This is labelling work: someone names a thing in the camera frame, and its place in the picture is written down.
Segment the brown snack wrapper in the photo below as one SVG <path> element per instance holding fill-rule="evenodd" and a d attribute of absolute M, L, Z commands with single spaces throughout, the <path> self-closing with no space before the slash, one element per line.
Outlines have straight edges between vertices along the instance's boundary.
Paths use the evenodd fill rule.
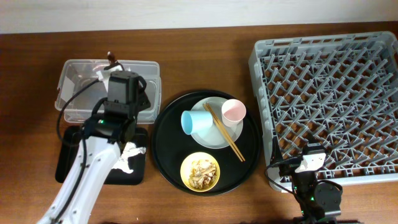
<path fill-rule="evenodd" d="M 107 59 L 110 64 L 114 64 L 116 62 L 116 58 L 112 52 L 107 53 Z"/>

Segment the white napkin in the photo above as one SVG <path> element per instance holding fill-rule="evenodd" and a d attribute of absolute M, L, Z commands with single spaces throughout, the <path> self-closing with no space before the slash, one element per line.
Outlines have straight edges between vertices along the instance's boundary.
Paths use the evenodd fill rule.
<path fill-rule="evenodd" d="M 129 166 L 129 159 L 139 154 L 145 154 L 145 153 L 146 153 L 146 147 L 137 147 L 135 143 L 128 142 L 125 145 L 120 158 L 115 163 L 115 165 L 113 165 L 113 169 L 121 170 L 126 174 L 132 174 L 134 170 L 131 169 Z"/>

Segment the light blue plastic cup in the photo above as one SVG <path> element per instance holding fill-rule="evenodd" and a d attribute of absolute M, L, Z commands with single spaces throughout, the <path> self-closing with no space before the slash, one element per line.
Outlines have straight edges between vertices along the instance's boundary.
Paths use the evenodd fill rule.
<path fill-rule="evenodd" d="M 184 111 L 181 115 L 181 126 L 187 135 L 207 131 L 212 124 L 213 117 L 208 111 Z"/>

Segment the pink plastic cup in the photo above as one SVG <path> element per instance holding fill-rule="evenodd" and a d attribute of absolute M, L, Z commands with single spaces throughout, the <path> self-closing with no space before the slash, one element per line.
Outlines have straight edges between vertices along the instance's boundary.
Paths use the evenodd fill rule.
<path fill-rule="evenodd" d="M 233 127 L 237 125 L 246 115 L 246 107 L 244 103 L 237 99 L 230 99 L 223 103 L 221 107 L 222 122 Z"/>

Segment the yellow bowl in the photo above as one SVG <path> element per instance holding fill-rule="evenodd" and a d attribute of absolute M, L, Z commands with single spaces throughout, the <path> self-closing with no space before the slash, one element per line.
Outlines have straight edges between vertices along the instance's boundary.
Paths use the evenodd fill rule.
<path fill-rule="evenodd" d="M 201 159 L 207 159 L 216 165 L 216 168 L 217 168 L 216 179 L 210 185 L 210 187 L 208 189 L 197 190 L 190 186 L 188 179 L 189 179 L 189 176 L 191 173 L 192 162 L 201 160 Z M 188 187 L 190 190 L 192 190 L 194 192 L 208 192 L 209 190 L 211 190 L 218 183 L 218 181 L 220 179 L 220 174 L 221 174 L 221 169 L 220 169 L 220 166 L 219 166 L 218 162 L 216 161 L 216 159 L 213 156 L 211 156 L 210 154 L 207 154 L 205 152 L 195 152 L 193 154 L 190 154 L 188 157 L 186 157 L 184 159 L 184 161 L 182 162 L 182 165 L 180 167 L 180 176 L 181 176 L 183 183 L 185 184 L 186 187 Z"/>

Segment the food scraps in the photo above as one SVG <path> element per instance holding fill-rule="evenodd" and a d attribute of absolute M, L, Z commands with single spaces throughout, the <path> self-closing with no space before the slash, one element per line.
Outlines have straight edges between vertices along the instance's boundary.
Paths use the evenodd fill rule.
<path fill-rule="evenodd" d="M 192 162 L 189 184 L 197 190 L 208 189 L 216 179 L 216 165 L 207 159 Z"/>

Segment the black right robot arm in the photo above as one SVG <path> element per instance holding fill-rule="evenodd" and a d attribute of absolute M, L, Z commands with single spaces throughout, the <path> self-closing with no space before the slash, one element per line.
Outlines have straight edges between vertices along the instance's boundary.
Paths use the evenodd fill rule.
<path fill-rule="evenodd" d="M 294 223 L 337 223 L 341 215 L 343 194 L 341 185 L 330 180 L 319 180 L 317 172 L 323 167 L 326 149 L 320 143 L 307 143 L 301 155 L 282 161 L 279 174 L 292 178 L 292 191 L 302 211 Z"/>

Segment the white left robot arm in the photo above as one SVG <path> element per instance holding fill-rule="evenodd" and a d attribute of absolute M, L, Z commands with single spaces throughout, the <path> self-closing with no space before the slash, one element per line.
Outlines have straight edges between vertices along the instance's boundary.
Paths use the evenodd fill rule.
<path fill-rule="evenodd" d="M 143 77 L 116 60 L 99 73 L 108 95 L 78 130 L 78 152 L 63 185 L 40 223 L 87 223 L 99 192 L 136 134 L 140 111 L 150 107 Z"/>

